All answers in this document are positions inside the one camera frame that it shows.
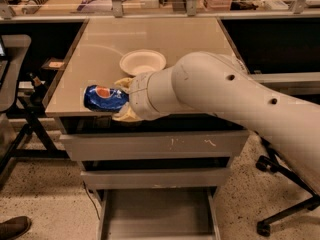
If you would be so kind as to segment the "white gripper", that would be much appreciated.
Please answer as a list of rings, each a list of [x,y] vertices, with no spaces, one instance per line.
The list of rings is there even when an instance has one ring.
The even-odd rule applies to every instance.
[[[125,77],[117,80],[114,85],[125,93],[129,92],[129,103],[126,102],[119,112],[114,113],[112,119],[119,122],[139,122],[164,117],[163,113],[154,108],[148,94],[148,90],[154,87],[154,84],[149,84],[150,79],[159,74],[161,71],[145,72],[133,79]]]

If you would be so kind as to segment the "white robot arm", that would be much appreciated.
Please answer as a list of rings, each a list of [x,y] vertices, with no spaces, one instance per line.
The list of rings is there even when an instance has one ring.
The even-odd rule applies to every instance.
[[[320,105],[269,89],[230,56],[194,52],[158,72],[122,78],[121,113],[140,120],[205,113],[257,132],[313,191],[320,192]]]

